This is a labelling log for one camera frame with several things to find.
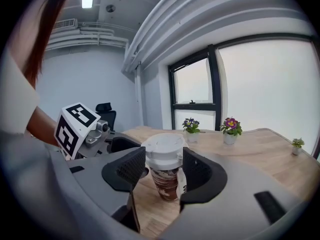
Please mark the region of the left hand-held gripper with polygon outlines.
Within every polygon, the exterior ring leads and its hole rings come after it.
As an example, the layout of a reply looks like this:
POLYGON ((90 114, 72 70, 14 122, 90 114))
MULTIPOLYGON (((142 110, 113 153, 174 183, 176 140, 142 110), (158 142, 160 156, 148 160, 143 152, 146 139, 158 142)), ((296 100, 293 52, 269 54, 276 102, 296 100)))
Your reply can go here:
POLYGON ((61 109, 54 138, 66 160, 95 157, 104 142, 109 154, 141 146, 124 133, 110 133, 108 122, 81 102, 61 109))

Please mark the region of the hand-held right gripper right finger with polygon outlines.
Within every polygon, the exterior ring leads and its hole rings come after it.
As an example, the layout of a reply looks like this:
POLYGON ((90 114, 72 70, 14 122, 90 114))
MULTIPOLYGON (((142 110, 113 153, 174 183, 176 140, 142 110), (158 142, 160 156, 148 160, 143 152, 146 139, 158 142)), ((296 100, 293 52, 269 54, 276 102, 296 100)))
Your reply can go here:
POLYGON ((271 176, 218 154, 183 149, 186 192, 162 240, 278 240, 307 206, 271 176))

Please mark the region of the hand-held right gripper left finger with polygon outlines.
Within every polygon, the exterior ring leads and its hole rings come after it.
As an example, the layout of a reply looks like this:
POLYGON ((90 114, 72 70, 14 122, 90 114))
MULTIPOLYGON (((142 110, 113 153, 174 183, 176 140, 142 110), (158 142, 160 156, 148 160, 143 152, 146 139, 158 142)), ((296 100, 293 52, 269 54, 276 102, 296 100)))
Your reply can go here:
POLYGON ((133 189, 126 178, 141 148, 65 161, 33 149, 25 173, 24 207, 56 240, 140 240, 133 189))

